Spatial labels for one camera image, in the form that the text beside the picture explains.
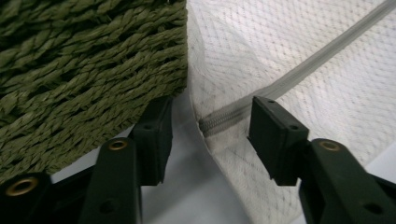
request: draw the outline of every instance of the green woven basket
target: green woven basket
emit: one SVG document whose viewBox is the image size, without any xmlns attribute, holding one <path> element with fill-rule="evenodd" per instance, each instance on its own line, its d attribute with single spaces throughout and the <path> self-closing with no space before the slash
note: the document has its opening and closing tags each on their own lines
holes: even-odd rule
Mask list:
<svg viewBox="0 0 396 224">
<path fill-rule="evenodd" d="M 186 85 L 184 0 L 0 2 L 0 183 L 52 174 Z"/>
</svg>

